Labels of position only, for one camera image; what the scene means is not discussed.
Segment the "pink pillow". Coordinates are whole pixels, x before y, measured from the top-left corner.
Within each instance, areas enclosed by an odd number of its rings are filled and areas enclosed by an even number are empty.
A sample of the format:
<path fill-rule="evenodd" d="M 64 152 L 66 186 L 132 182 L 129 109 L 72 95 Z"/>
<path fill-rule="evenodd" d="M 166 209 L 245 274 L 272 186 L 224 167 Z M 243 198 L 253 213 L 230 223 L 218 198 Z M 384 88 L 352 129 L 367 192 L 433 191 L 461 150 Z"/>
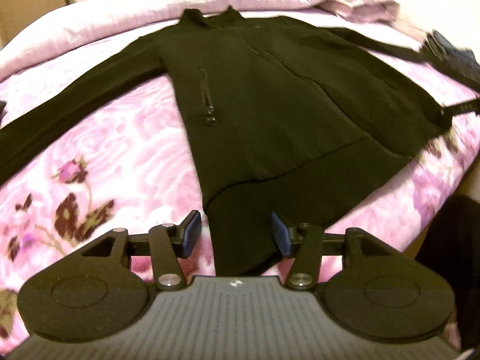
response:
<path fill-rule="evenodd" d="M 354 23 L 392 22 L 400 11 L 395 0 L 326 0 L 319 8 Z"/>

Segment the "white striped duvet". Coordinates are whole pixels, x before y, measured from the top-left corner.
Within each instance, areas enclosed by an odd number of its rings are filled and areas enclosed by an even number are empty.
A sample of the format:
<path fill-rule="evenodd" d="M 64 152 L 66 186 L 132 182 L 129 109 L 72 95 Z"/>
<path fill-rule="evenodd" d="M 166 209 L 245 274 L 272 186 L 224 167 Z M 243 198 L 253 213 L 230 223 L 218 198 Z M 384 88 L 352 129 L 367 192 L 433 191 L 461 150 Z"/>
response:
<path fill-rule="evenodd" d="M 85 0 L 53 10 L 22 30 L 1 50 L 1 79 L 118 33 L 177 19 L 187 8 L 205 14 L 296 11 L 326 0 Z"/>

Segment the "black zip jacket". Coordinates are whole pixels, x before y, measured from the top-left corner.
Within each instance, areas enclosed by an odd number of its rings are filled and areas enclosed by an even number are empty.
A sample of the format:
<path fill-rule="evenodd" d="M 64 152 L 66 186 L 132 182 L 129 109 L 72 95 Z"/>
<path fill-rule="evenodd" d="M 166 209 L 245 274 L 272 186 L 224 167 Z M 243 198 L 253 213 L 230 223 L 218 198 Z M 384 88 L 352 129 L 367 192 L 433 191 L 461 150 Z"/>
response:
<path fill-rule="evenodd" d="M 329 226 L 450 129 L 451 114 L 379 54 L 423 59 L 348 28 L 187 9 L 4 127 L 1 180 L 108 102 L 168 75 L 216 273 L 258 275 L 280 258 L 274 215 Z"/>

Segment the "folded dark clothes stack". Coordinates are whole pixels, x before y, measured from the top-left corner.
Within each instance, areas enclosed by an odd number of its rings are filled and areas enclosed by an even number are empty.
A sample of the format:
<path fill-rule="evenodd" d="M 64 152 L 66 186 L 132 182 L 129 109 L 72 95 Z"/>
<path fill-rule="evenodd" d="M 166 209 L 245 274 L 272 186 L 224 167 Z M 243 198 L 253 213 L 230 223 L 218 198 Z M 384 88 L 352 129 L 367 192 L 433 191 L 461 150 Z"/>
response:
<path fill-rule="evenodd" d="M 426 34 L 421 54 L 442 74 L 479 92 L 479 62 L 471 49 L 459 49 L 433 30 Z"/>

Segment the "pink rose bedsheet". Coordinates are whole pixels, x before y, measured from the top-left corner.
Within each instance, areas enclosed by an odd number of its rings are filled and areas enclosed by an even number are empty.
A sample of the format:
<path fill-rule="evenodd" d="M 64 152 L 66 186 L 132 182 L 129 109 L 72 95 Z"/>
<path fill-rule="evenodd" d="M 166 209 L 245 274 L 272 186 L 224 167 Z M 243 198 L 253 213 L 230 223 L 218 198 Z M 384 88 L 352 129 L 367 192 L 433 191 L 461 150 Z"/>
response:
<path fill-rule="evenodd" d="M 291 16 L 320 27 L 345 26 L 369 38 L 417 48 L 385 24 L 352 24 L 312 8 L 243 11 L 246 18 Z M 136 28 L 18 72 L 1 82 L 7 125 L 110 55 L 177 19 Z M 479 96 L 424 64 L 374 53 L 443 106 Z M 360 227 L 405 250 L 459 185 L 479 152 L 479 117 L 457 116 L 385 187 L 329 233 Z M 1 355 L 27 337 L 16 296 L 32 275 L 115 227 L 146 233 L 201 210 L 199 182 L 168 76 L 155 78 L 96 111 L 1 187 Z"/>

